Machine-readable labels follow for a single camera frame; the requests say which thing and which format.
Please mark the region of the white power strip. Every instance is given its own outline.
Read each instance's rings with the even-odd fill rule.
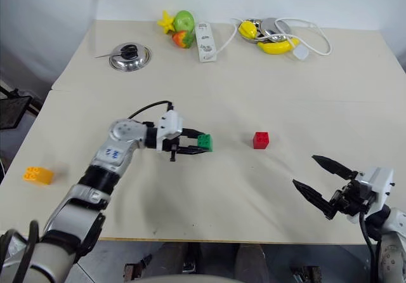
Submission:
[[[213,33],[211,32],[210,23],[197,23],[195,26],[195,33],[200,62],[215,62],[217,60],[217,49],[214,43]]]

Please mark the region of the table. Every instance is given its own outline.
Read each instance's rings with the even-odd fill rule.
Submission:
[[[232,27],[213,30],[216,41],[225,41]],[[105,211],[102,239],[363,243],[357,225],[341,214],[326,220],[292,179],[330,199],[344,181],[319,167],[313,154],[362,171],[388,166],[396,187],[387,203],[406,209],[406,75],[378,32],[326,33],[335,50],[325,58],[269,56],[236,37],[216,63],[201,64],[196,49],[176,49],[151,22],[97,21],[0,186],[0,208],[9,210],[0,230],[26,232],[34,218],[43,226],[109,125],[168,99],[184,127],[212,134],[214,152],[179,155],[173,163],[166,153],[137,150]],[[131,40],[152,49],[144,69],[118,72],[93,58]],[[139,119],[156,121],[163,111],[150,109]],[[266,150],[252,149],[255,131],[269,132]],[[54,183],[22,181],[27,166],[52,169]]]

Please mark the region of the white cable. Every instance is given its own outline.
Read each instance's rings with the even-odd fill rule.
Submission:
[[[3,162],[0,159],[1,170],[3,171],[3,177],[6,176],[6,170],[4,170]]]
[[[242,22],[242,20],[240,20],[240,19],[238,19],[238,18],[232,18],[231,20],[237,20],[237,21],[239,21],[239,22]],[[220,47],[216,52],[212,53],[212,54],[209,55],[209,56],[205,56],[204,58],[205,58],[206,60],[208,60],[208,59],[214,57],[214,56],[217,55],[220,51],[222,51],[223,49],[225,49],[225,48],[227,47],[227,45],[230,44],[231,40],[235,37],[235,34],[237,33],[237,30],[238,30],[237,25],[236,25],[234,22],[232,22],[232,24],[233,24],[233,26],[234,26],[234,32],[233,32],[233,34],[228,38],[228,40],[226,41],[226,43],[224,43],[224,44],[222,45],[222,47]]]
[[[292,35],[292,34],[287,34],[287,33],[281,28],[281,26],[278,24],[278,22],[280,22],[280,21],[285,21],[285,20],[286,20],[286,21],[290,20],[290,21],[297,21],[297,22],[307,23],[307,24],[309,24],[309,25],[311,25],[311,26],[314,26],[314,27],[319,31],[319,33],[320,33],[320,35],[323,37],[323,39],[326,41],[326,43],[327,43],[327,45],[328,45],[328,47],[329,47],[329,49],[327,50],[327,52],[323,53],[323,52],[321,52],[321,51],[315,49],[313,46],[310,46],[308,43],[305,42],[305,40],[303,40],[302,38],[300,38],[300,37],[298,37],[298,36],[294,36],[294,35]],[[308,49],[314,51],[316,54],[318,54],[318,55],[320,55],[320,56],[328,56],[328,55],[331,54],[331,52],[332,52],[332,45],[331,45],[329,39],[327,38],[327,36],[325,35],[324,31],[323,31],[319,26],[317,26],[315,23],[313,23],[313,22],[311,22],[311,21],[302,20],[302,19],[300,19],[300,18],[278,18],[278,19],[275,20],[275,26],[276,26],[276,28],[278,28],[278,30],[279,30],[283,35],[286,36],[288,42],[292,45],[293,48],[295,48],[296,46],[293,44],[291,38],[296,38],[296,39],[298,39],[303,45],[305,45]]]

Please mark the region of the black cable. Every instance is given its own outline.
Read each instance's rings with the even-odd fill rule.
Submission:
[[[18,266],[17,273],[14,276],[13,283],[22,283],[24,281],[25,274],[30,266],[32,254],[34,248],[39,239],[39,227],[37,221],[30,222],[30,232],[28,235],[27,246],[25,246],[24,254],[21,258],[20,265]]]
[[[379,283],[379,257],[381,255],[381,243],[379,240],[375,248],[375,282]]]
[[[7,230],[7,232],[0,237],[0,275],[7,256],[8,246],[10,245],[13,236],[22,241],[24,244],[27,243],[27,240],[25,240],[23,236],[19,234],[15,229]]]
[[[129,116],[128,119],[134,118],[135,116],[137,116],[139,113],[143,112],[144,110],[147,110],[147,109],[149,109],[151,107],[156,107],[157,105],[165,104],[165,103],[167,103],[167,110],[172,110],[173,109],[172,102],[167,101],[167,100],[163,100],[163,101],[152,103],[150,105],[147,105],[146,107],[143,107],[142,109],[137,110],[134,114]]]
[[[367,227],[365,226],[365,213],[360,212],[360,227],[361,227],[361,232],[363,235],[363,238],[365,239],[368,249],[369,249],[369,254],[370,254],[370,269],[369,269],[369,282],[370,283],[378,283],[375,281],[375,252],[374,248],[372,247],[372,243],[370,242],[368,232],[367,232]]]

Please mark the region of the floor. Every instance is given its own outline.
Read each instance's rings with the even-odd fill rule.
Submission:
[[[99,241],[93,251],[71,270],[68,283],[123,282],[124,264],[137,263],[154,253],[160,242]],[[233,277],[235,244],[202,243],[206,273]],[[265,244],[263,250],[272,283],[296,283],[289,267],[320,266],[323,282],[363,283],[367,281],[369,254],[364,245]]]

